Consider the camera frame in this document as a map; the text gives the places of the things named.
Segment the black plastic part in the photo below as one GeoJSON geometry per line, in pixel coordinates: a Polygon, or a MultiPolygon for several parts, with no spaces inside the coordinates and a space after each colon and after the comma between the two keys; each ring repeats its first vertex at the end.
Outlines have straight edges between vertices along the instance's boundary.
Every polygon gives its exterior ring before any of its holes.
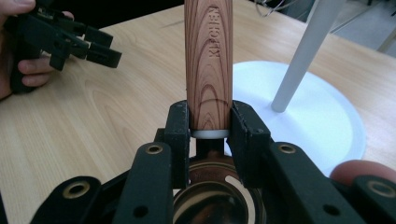
{"type": "Polygon", "coordinates": [[[96,223],[94,207],[100,189],[99,180],[90,176],[64,181],[41,204],[31,223],[96,223]]]}
{"type": "Polygon", "coordinates": [[[365,223],[299,147],[276,142],[263,157],[289,207],[289,223],[365,223]]]}
{"type": "Polygon", "coordinates": [[[24,74],[18,69],[18,63],[23,59],[37,59],[40,57],[40,53],[41,50],[35,46],[32,46],[23,40],[18,41],[9,81],[10,88],[14,93],[30,92],[35,89],[35,87],[28,87],[22,83],[24,74]]]}
{"type": "Polygon", "coordinates": [[[233,101],[231,133],[227,144],[233,153],[233,163],[245,188],[261,188],[262,153],[273,142],[271,133],[254,109],[233,101]]]}
{"type": "Polygon", "coordinates": [[[172,223],[171,149],[153,142],[140,147],[128,174],[114,224],[172,223]]]}
{"type": "Polygon", "coordinates": [[[0,193],[0,223],[4,223],[4,224],[8,223],[6,209],[4,208],[3,205],[3,199],[1,197],[1,193],[0,193]]]}
{"type": "Polygon", "coordinates": [[[98,45],[94,42],[87,51],[87,61],[99,63],[101,65],[116,68],[119,65],[121,53],[98,45]]]}
{"type": "Polygon", "coordinates": [[[332,183],[367,223],[396,223],[395,183],[373,175],[356,177],[350,188],[332,183]]]}
{"type": "Polygon", "coordinates": [[[37,1],[31,12],[8,17],[4,24],[17,40],[10,81],[15,93],[34,89],[21,83],[23,74],[16,64],[20,60],[38,58],[41,51],[50,54],[49,65],[58,71],[63,70],[70,55],[112,68],[119,64],[121,53],[109,48],[111,35],[67,18],[62,12],[49,8],[51,3],[51,0],[37,1]]]}
{"type": "Polygon", "coordinates": [[[187,101],[180,101],[169,107],[164,130],[164,142],[172,148],[173,188],[184,189],[189,183],[189,108],[187,101]]]}

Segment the table surface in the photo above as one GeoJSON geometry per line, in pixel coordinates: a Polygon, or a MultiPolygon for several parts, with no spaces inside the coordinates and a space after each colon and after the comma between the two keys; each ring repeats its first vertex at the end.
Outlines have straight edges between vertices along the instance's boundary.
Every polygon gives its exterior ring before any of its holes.
{"type": "MultiPolygon", "coordinates": [[[[62,73],[0,102],[0,190],[10,223],[28,223],[65,180],[102,183],[130,169],[136,150],[186,99],[184,10],[174,7],[104,29],[119,67],[70,58],[62,73]]],[[[290,63],[306,24],[233,1],[233,62],[290,63]]],[[[309,71],[356,107],[367,133],[364,159],[396,169],[396,59],[328,35],[309,71]]]]}

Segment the black clamp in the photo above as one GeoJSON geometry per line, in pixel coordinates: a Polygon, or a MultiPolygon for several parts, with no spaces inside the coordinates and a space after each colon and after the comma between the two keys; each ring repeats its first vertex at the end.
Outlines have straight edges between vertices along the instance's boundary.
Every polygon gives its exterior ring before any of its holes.
{"type": "Polygon", "coordinates": [[[14,92],[34,89],[21,83],[23,74],[18,62],[39,58],[42,51],[50,54],[49,65],[59,71],[70,55],[112,68],[119,64],[121,53],[110,49],[113,36],[73,21],[61,11],[51,9],[51,3],[52,0],[37,0],[31,12],[9,17],[4,25],[17,40],[10,79],[14,92]]]}

